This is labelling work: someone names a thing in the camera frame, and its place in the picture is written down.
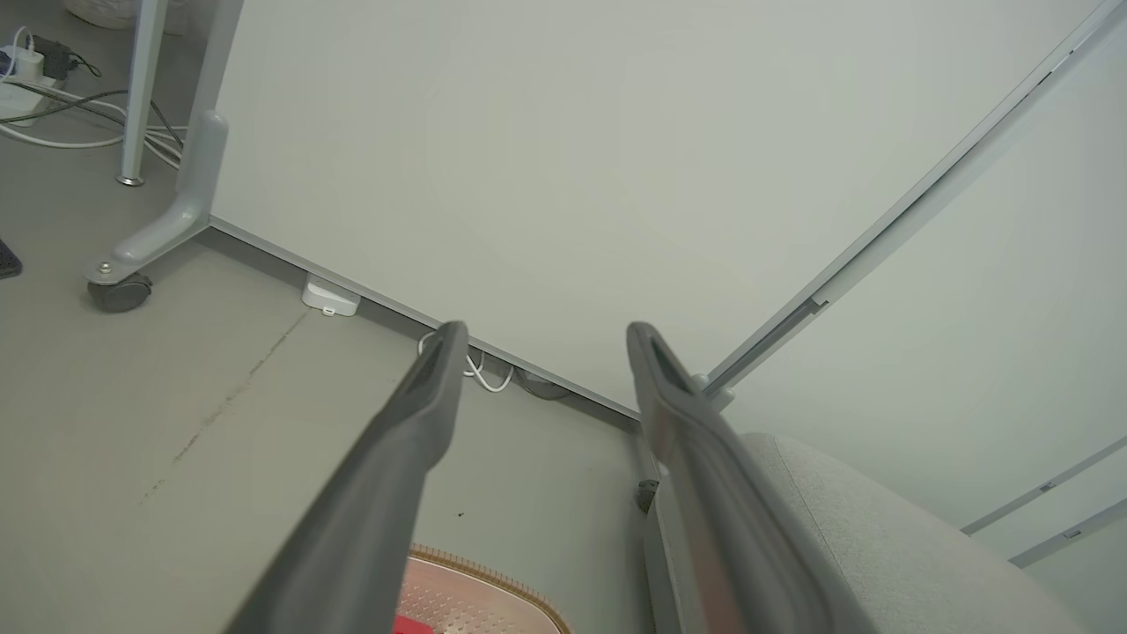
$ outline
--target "perforated basket bottom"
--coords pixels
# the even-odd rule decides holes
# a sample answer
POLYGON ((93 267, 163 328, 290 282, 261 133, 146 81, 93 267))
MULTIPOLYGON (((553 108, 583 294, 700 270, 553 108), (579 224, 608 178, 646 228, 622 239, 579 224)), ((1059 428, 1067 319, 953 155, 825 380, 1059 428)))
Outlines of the perforated basket bottom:
POLYGON ((415 546, 407 560, 399 614, 435 634, 570 634, 548 600, 468 560, 415 546))

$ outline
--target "whiteboard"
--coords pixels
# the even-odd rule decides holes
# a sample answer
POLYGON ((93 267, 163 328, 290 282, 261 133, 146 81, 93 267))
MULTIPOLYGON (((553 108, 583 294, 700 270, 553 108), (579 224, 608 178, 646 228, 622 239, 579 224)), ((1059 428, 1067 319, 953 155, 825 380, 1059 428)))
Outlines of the whiteboard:
POLYGON ((246 0, 213 214, 619 410, 709 372, 1095 0, 246 0))
POLYGON ((1127 26, 1047 106, 736 386, 734 428, 808 443, 957 527, 1127 436, 1127 26))

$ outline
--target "power strip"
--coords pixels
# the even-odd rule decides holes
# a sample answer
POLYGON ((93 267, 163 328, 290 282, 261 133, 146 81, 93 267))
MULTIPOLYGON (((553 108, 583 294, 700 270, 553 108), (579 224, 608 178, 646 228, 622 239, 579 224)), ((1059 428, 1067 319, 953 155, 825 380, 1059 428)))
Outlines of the power strip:
MULTIPOLYGON (((12 51, 11 46, 2 46, 0 51, 3 51, 11 59, 12 51)), ((36 84, 43 86, 45 88, 57 88, 62 89, 63 82, 53 77, 45 77, 39 74, 38 80, 35 81, 36 84)), ((47 107, 47 99, 42 95, 36 95, 30 90, 24 90, 19 86, 12 86, 7 81, 0 83, 0 118, 9 118, 16 116, 26 116, 29 114, 35 114, 45 107, 47 107)), ((30 127, 36 120, 35 118, 28 118, 24 120, 16 120, 9 123, 8 125, 18 125, 19 127, 30 127)))

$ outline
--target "white power adapter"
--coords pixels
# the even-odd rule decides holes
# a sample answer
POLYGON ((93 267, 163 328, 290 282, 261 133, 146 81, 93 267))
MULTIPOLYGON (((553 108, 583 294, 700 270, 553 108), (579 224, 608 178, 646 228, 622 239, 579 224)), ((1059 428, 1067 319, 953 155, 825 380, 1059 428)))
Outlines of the white power adapter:
MULTIPOLYGON (((15 64, 8 80, 0 83, 0 118, 27 116, 45 108, 46 97, 8 83, 8 81, 16 80, 36 83, 45 88, 62 88, 60 86, 62 82, 57 79, 43 75, 43 55, 27 48, 12 47, 10 44, 0 46, 0 51, 8 55, 10 60, 8 63, 15 64)), ((35 120, 27 118, 12 122, 9 125, 29 127, 35 120)))

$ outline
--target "black object on floor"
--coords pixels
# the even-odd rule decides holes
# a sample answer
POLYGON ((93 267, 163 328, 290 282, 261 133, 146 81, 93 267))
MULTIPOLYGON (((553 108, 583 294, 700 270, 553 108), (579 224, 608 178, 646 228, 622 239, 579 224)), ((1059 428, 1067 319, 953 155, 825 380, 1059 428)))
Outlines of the black object on floor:
POLYGON ((11 252, 11 249, 0 240, 0 279, 15 277, 24 270, 24 264, 11 252))

